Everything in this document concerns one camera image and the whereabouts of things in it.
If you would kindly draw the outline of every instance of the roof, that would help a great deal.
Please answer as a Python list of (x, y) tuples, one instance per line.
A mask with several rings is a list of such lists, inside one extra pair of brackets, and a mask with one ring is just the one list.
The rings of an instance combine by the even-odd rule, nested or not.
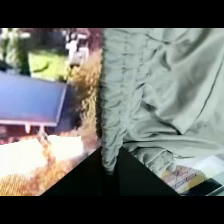
[(57, 126), (67, 85), (0, 72), (0, 124)]

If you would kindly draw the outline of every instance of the gray fabric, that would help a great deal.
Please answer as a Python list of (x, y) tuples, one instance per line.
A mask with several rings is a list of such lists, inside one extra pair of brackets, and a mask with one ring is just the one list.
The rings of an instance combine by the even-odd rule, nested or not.
[(223, 28), (106, 28), (102, 162), (121, 146), (160, 173), (224, 150)]

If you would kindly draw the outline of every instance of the black object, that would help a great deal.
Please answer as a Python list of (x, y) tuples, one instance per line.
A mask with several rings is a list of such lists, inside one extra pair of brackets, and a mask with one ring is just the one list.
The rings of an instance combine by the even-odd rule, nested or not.
[(178, 196), (124, 149), (112, 176), (106, 175), (101, 164), (101, 149), (97, 149), (43, 196)]

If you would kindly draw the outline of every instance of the lawn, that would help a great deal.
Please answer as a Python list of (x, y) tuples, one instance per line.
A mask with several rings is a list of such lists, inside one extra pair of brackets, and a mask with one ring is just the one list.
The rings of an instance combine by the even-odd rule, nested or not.
[(29, 63), (32, 77), (57, 80), (66, 76), (66, 56), (49, 50), (39, 50), (29, 53)]

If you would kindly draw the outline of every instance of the gathered fabric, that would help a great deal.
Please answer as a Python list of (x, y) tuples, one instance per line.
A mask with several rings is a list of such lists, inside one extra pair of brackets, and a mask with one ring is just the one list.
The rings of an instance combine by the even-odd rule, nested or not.
[(156, 174), (224, 152), (224, 29), (106, 28), (99, 82), (102, 163), (123, 146)]

